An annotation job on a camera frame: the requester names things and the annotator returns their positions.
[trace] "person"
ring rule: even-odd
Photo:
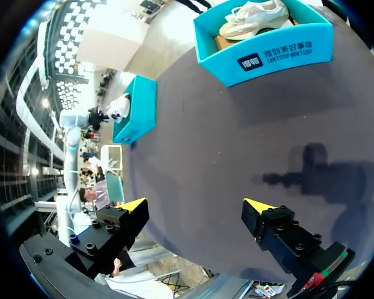
[[[84,158],[83,163],[85,168],[90,168],[94,173],[101,167],[101,161],[97,157]]]
[[[107,192],[107,183],[105,180],[96,183],[93,189],[79,189],[79,197],[82,202],[93,202],[97,209],[105,206],[114,206],[115,202],[110,202]]]
[[[183,5],[187,6],[190,9],[192,9],[197,14],[202,14],[203,13],[203,11],[200,11],[198,7],[196,7],[193,3],[191,3],[191,0],[176,0],[176,1],[179,2],[179,3],[182,3]],[[201,3],[207,9],[212,8],[212,5],[209,2],[206,2],[205,0],[197,0],[197,2]]]
[[[137,238],[130,250],[121,250],[113,260],[113,265],[104,266],[101,270],[102,274],[99,276],[101,278],[104,278],[103,275],[117,277],[121,275],[122,271],[171,256],[173,254],[162,246],[156,245],[156,243],[145,238]]]
[[[82,175],[84,176],[92,176],[94,174],[90,169],[85,170],[84,168],[81,168],[80,170],[82,171]]]
[[[83,159],[90,159],[90,158],[93,158],[93,157],[96,157],[97,158],[98,154],[97,153],[87,153],[87,152],[83,152],[81,157]]]

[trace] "shoe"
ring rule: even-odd
[[[264,28],[280,28],[288,20],[288,9],[280,0],[262,3],[248,1],[231,10],[227,23],[219,30],[225,39],[244,40],[255,36]]]
[[[124,93],[107,107],[107,115],[111,116],[116,123],[120,123],[122,118],[126,118],[130,112],[130,94]]]

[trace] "round table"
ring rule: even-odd
[[[293,281],[241,220],[245,197],[286,205],[327,248],[374,253],[374,57],[340,19],[330,63],[226,88],[190,50],[158,79],[156,128],[125,148],[145,229],[213,271]]]

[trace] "cyan box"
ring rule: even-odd
[[[226,1],[194,20],[198,63],[225,86],[291,67],[331,61],[332,24],[298,0],[283,2],[299,25],[261,33],[219,51],[214,37],[226,23],[224,17],[246,2]]]
[[[112,141],[130,145],[155,127],[156,82],[137,75],[125,93],[131,97],[129,115],[113,124]]]

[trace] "robotic arm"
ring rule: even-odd
[[[92,125],[95,131],[100,129],[103,121],[119,122],[127,117],[130,111],[128,93],[110,103],[105,113],[99,108],[83,111],[78,109],[62,110],[59,125],[64,129],[64,182],[68,193],[67,202],[57,203],[59,239],[69,246],[69,235],[74,234],[72,214],[80,213],[78,148],[81,138],[80,128]]]

